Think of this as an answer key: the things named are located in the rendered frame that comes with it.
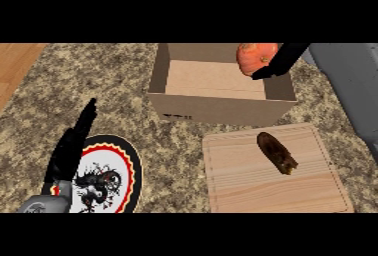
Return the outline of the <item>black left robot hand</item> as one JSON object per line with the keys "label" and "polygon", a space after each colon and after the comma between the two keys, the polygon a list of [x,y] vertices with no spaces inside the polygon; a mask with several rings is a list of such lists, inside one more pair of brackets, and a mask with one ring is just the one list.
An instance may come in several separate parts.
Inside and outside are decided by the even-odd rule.
{"label": "black left robot hand", "polygon": [[79,117],[76,126],[68,128],[49,160],[45,182],[73,181],[83,154],[85,141],[92,129],[96,113],[96,99],[92,98]]}

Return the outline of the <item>brown cardboard box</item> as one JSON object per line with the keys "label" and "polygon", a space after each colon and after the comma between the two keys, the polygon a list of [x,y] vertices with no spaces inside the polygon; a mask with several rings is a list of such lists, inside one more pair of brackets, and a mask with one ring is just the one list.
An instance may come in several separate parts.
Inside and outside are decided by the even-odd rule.
{"label": "brown cardboard box", "polygon": [[161,119],[271,126],[297,103],[288,74],[256,80],[235,43],[161,43],[148,90]]}

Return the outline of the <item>white patterned plate, black rim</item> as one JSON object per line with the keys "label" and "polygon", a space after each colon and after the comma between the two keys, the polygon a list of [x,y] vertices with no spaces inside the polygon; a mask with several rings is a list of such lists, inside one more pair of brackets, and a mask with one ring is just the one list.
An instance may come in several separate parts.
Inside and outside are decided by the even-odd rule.
{"label": "white patterned plate, black rim", "polygon": [[116,135],[86,139],[73,178],[68,213],[132,213],[142,189],[144,168],[132,143]]}

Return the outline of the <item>pale wooden cutting board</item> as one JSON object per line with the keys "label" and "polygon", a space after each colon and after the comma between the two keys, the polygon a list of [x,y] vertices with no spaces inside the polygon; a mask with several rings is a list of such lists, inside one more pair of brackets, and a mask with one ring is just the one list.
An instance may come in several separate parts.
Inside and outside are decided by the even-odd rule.
{"label": "pale wooden cutting board", "polygon": [[265,127],[299,162],[280,173],[257,146],[260,130],[204,137],[203,152],[213,212],[355,211],[328,151],[309,123]]}

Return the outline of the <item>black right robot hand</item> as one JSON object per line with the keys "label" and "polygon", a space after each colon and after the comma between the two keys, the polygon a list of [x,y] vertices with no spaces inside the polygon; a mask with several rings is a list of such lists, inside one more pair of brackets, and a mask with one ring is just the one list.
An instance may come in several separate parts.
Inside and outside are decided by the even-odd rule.
{"label": "black right robot hand", "polygon": [[290,71],[309,46],[309,43],[284,43],[269,65],[253,73],[251,78],[260,80],[272,76],[284,75]]}

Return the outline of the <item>grey appliance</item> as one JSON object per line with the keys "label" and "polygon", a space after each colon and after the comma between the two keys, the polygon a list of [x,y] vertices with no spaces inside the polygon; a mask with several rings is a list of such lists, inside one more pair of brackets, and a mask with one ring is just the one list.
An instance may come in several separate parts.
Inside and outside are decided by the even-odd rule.
{"label": "grey appliance", "polygon": [[378,162],[378,43],[312,43],[303,57],[327,75],[355,133]]}

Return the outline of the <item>dark brown oblong vegetable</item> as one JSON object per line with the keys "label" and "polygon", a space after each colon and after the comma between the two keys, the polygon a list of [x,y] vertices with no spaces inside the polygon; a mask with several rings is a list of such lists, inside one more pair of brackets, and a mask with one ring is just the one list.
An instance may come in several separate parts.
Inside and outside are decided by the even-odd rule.
{"label": "dark brown oblong vegetable", "polygon": [[299,162],[291,156],[287,147],[268,132],[259,133],[257,145],[281,174],[290,175],[299,166]]}

